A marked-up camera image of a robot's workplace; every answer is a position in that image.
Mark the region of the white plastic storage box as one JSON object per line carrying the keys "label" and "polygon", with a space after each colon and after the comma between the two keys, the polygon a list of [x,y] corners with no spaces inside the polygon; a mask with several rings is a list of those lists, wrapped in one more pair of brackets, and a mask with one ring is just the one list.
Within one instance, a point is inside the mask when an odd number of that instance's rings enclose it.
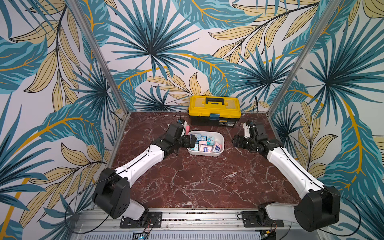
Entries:
{"label": "white plastic storage box", "polygon": [[[194,148],[188,148],[188,152],[191,155],[218,157],[224,152],[225,141],[222,134],[217,132],[205,132],[205,131],[191,131],[189,135],[195,136],[197,142]],[[215,141],[223,146],[223,150],[220,153],[213,153],[212,147],[207,145],[207,136],[213,136]]]}

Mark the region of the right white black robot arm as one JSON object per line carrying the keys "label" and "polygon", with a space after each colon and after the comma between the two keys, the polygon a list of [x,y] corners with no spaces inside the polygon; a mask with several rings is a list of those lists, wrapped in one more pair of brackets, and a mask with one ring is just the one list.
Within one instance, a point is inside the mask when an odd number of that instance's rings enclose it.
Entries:
{"label": "right white black robot arm", "polygon": [[260,205],[261,224],[288,221],[313,232],[339,221],[341,196],[336,188],[326,187],[313,177],[277,139],[268,137],[262,124],[247,121],[243,128],[244,135],[235,135],[232,139],[233,146],[263,156],[284,175],[301,199],[298,204]]}

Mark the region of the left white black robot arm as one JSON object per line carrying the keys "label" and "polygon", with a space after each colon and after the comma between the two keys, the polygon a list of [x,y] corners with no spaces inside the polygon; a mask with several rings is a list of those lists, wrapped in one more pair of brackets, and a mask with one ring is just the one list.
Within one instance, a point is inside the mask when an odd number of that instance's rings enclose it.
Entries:
{"label": "left white black robot arm", "polygon": [[169,155],[177,154],[180,148],[195,146],[196,137],[188,135],[188,129],[187,122],[179,119],[129,163],[114,170],[104,169],[96,184],[93,202],[113,219],[123,216],[140,220],[146,209],[131,199],[131,187],[151,167]]}

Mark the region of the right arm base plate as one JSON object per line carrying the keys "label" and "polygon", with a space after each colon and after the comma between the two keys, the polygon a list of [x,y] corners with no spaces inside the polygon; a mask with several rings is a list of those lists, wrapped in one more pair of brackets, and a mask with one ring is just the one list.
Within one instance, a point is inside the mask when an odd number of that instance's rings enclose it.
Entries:
{"label": "right arm base plate", "polygon": [[284,222],[281,220],[271,220],[262,211],[243,211],[237,215],[243,222],[245,228],[282,228]]}

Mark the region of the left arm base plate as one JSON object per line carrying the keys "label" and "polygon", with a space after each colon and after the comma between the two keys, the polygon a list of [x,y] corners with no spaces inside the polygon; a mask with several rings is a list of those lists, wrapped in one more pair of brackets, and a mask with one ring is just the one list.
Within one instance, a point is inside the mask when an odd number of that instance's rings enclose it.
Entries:
{"label": "left arm base plate", "polygon": [[122,217],[120,229],[159,229],[162,224],[162,212],[145,212],[139,220]]}

